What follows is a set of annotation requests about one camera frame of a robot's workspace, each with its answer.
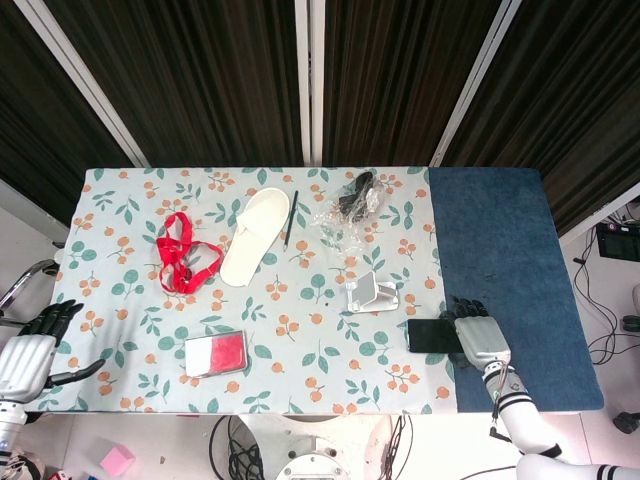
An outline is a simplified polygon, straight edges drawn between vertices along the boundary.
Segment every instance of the floral tablecloth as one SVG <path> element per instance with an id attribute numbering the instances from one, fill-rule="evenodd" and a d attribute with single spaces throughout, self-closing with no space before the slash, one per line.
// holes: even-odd
<path id="1" fill-rule="evenodd" d="M 407 351 L 407 318 L 444 308 L 427 168 L 372 169 L 386 200 L 363 226 L 365 250 L 340 257 L 322 242 L 314 215 L 360 169 L 90 170 L 73 219 L 53 300 L 75 298 L 52 371 L 97 358 L 92 378 L 43 393 L 31 410 L 209 413 L 455 412 L 453 368 L 443 355 Z M 228 249 L 236 215 L 251 195 L 300 191 L 289 249 L 284 234 L 251 284 L 219 275 L 193 295 L 165 293 L 155 238 L 176 211 L 195 239 Z M 191 257 L 203 262 L 200 251 Z M 396 311 L 350 314 L 346 281 L 374 270 L 394 281 Z M 244 372 L 189 378 L 184 340 L 245 330 Z"/>

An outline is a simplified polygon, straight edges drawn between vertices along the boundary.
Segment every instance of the pencil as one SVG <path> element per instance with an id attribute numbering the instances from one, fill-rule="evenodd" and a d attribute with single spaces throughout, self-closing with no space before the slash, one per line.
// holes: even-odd
<path id="1" fill-rule="evenodd" d="M 291 204 L 291 212 L 289 213 L 289 226 L 287 227 L 287 236 L 284 237 L 284 248 L 283 251 L 287 251 L 287 247 L 289 246 L 289 237 L 291 237 L 291 227 L 293 226 L 293 216 L 296 213 L 296 205 L 298 204 L 298 191 L 293 194 L 293 203 Z"/>

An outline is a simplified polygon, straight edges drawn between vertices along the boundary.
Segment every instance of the phone stand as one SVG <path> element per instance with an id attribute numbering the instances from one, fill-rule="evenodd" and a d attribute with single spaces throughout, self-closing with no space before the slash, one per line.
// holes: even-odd
<path id="1" fill-rule="evenodd" d="M 376 282 L 375 272 L 369 272 L 355 282 L 347 282 L 347 310 L 351 313 L 371 313 L 396 310 L 400 305 L 393 282 Z"/>

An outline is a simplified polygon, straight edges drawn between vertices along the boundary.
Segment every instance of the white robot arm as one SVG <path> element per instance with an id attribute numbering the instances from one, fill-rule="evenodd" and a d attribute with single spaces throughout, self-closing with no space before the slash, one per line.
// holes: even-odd
<path id="1" fill-rule="evenodd" d="M 453 300 L 453 312 L 445 312 L 443 318 L 453 323 L 467 359 L 483 373 L 494 405 L 489 435 L 512 442 L 524 455 L 516 469 L 518 480 L 640 480 L 637 470 L 565 463 L 553 431 L 510 365 L 511 350 L 498 322 L 476 300 Z M 498 433 L 498 416 L 509 437 Z"/>
<path id="2" fill-rule="evenodd" d="M 53 356 L 73 316 L 83 305 L 69 300 L 50 305 L 11 338 L 0 353 L 0 477 L 27 423 L 24 405 L 43 389 L 83 380 L 103 365 L 98 360 L 77 372 L 49 376 Z"/>

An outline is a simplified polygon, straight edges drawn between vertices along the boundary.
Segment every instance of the red lanyard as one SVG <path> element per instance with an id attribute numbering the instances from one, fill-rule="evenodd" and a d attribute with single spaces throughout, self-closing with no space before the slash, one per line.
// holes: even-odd
<path id="1" fill-rule="evenodd" d="M 173 225 L 176 218 L 182 223 L 180 240 L 176 240 L 169 236 L 169 227 Z M 160 259 L 162 260 L 162 269 L 160 270 L 160 283 L 162 288 L 167 292 L 172 293 L 193 293 L 200 288 L 200 285 L 202 285 L 207 278 L 216 274 L 220 268 L 220 264 L 222 263 L 222 250 L 210 243 L 194 242 L 193 227 L 191 226 L 189 218 L 182 212 L 177 212 L 167 217 L 164 221 L 164 227 L 166 229 L 165 236 L 156 239 L 156 245 L 158 246 L 158 252 L 160 253 Z M 204 270 L 193 274 L 189 267 L 187 267 L 183 262 L 186 255 L 189 253 L 189 250 L 191 250 L 191 247 L 195 245 L 207 246 L 218 254 L 218 258 Z M 165 270 L 169 267 L 172 267 L 173 269 L 173 278 L 171 279 L 171 283 L 173 285 L 171 286 L 165 284 L 163 279 Z"/>

